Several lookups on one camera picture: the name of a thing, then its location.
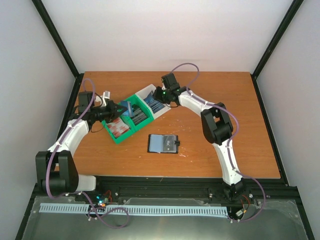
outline wooden table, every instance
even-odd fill
[[[149,84],[160,86],[166,73],[86,72],[84,78],[94,81],[98,94],[110,91],[117,103]],[[185,86],[195,74],[175,72],[175,77]],[[208,101],[223,102],[237,117],[240,131],[233,146],[240,171],[256,178],[280,178],[249,72],[201,72],[191,89]],[[92,130],[101,127],[97,122]],[[178,135],[179,153],[147,153],[149,134]],[[182,106],[172,108],[120,144],[104,129],[90,132],[76,150],[74,162],[79,174],[86,175],[222,177],[217,154],[203,136],[201,119]]]

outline robotic arm segment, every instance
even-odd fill
[[[202,99],[201,97],[195,95],[191,90],[190,90],[190,93],[193,94],[194,96],[196,96],[197,98],[203,100],[204,102],[206,101],[206,100]],[[179,98],[179,103],[181,106],[190,109],[195,114],[197,114],[199,117],[201,116],[201,112],[203,110],[212,108],[211,106],[204,105],[201,102],[194,99],[192,96],[190,96],[187,93],[187,91],[182,92],[178,98]]]
[[[72,157],[74,156],[75,151],[78,148],[80,142],[82,141],[84,136],[87,135],[87,133],[89,132],[89,126],[87,121],[80,120],[74,127],[72,127],[72,124],[75,121],[76,120],[73,119],[68,122],[67,128],[64,130],[64,132],[56,141],[56,143],[48,149],[48,151],[52,153],[56,148],[56,146],[60,145],[57,152],[62,152],[66,150],[66,151],[70,151]],[[66,133],[66,136],[64,137],[63,142],[61,142],[61,138],[64,136],[65,133]]]

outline gray metal floor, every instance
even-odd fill
[[[67,197],[60,202],[67,200],[71,202]],[[247,223],[231,224],[224,218],[198,216],[132,216],[129,225],[121,229],[108,228],[98,220],[88,221],[85,214],[38,213],[42,202],[52,201],[48,198],[35,201],[23,240],[308,239],[293,201],[268,201],[261,215]],[[250,208],[251,212],[255,210],[254,206]],[[125,216],[110,215],[104,220],[116,225],[123,223]]]

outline black plastic bracket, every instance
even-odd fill
[[[222,102],[216,105],[224,109],[226,108]],[[216,107],[211,107],[203,110],[200,115],[203,135],[209,143],[221,145],[222,142],[231,138],[234,128],[226,112]]]
[[[46,173],[51,156],[50,151],[40,151],[35,156],[37,185],[40,191],[46,192]],[[50,169],[49,186],[53,193],[73,193],[77,190],[79,175],[70,151],[57,152]]]
[[[236,184],[232,184],[231,186],[226,183],[224,185],[225,187],[223,189],[223,192],[228,201],[234,201],[246,190],[246,184],[243,178],[241,179],[241,181],[237,182]]]
[[[79,92],[78,107],[73,108],[69,120],[79,118],[80,114],[82,114],[89,106],[92,96],[92,91]],[[116,104],[112,100],[108,100],[106,106],[95,106],[93,102],[90,109],[82,117],[82,120],[87,121],[89,129],[91,129],[96,121],[106,121],[107,123],[110,123],[120,117],[126,110],[128,110],[127,107]]]

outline black metal frame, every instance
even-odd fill
[[[72,112],[72,109],[76,103],[77,95],[83,80],[84,74],[79,74],[76,66],[74,65],[64,43],[62,42],[57,29],[55,28],[51,18],[45,9],[41,0],[32,0],[36,9],[38,10],[44,24],[47,26],[50,34],[52,35],[55,43],[57,44],[61,54],[63,55],[67,65],[69,66],[72,74],[75,77],[74,86],[63,116],[61,127],[58,133],[58,137],[61,135],[63,130],[67,126],[68,118]],[[289,186],[288,179],[284,170],[283,163],[280,158],[278,147],[275,141],[275,137],[272,132],[272,128],[268,119],[268,115],[264,106],[264,102],[261,97],[261,93],[258,87],[257,79],[261,73],[263,67],[267,63],[272,52],[276,48],[278,42],[289,26],[291,20],[295,16],[299,7],[303,3],[303,0],[293,0],[290,8],[285,14],[281,24],[279,25],[276,33],[271,39],[267,49],[265,50],[261,60],[256,66],[253,74],[251,75],[252,84],[255,89],[257,100],[260,105],[264,123],[268,132],[270,143],[273,149],[275,160],[279,169],[280,179],[259,179],[262,184],[266,195],[272,199],[288,199],[295,200],[300,216],[306,230],[307,236],[310,240],[315,239],[312,233],[303,203],[300,198],[297,187]],[[187,199],[198,199],[203,200],[208,203],[218,203],[219,199],[209,197],[209,193],[214,189],[221,188],[223,185],[222,178],[180,178],[180,177],[107,177],[107,176],[97,176],[97,182],[99,185],[97,188],[110,189],[112,191],[112,198],[115,201],[123,201],[124,199],[129,199],[132,197],[139,198],[187,198]],[[259,187],[250,179],[245,179],[250,193],[252,193],[255,198],[262,198],[262,193]],[[16,240],[20,240],[23,237],[25,227],[28,222],[30,211],[34,203],[36,196],[42,196],[44,193],[38,192],[37,186],[35,186],[28,207],[26,209],[25,215],[23,217],[22,223],[20,225]],[[76,196],[77,199],[82,200],[81,196]],[[236,203],[230,202],[220,202],[223,206],[234,207],[237,206]]]

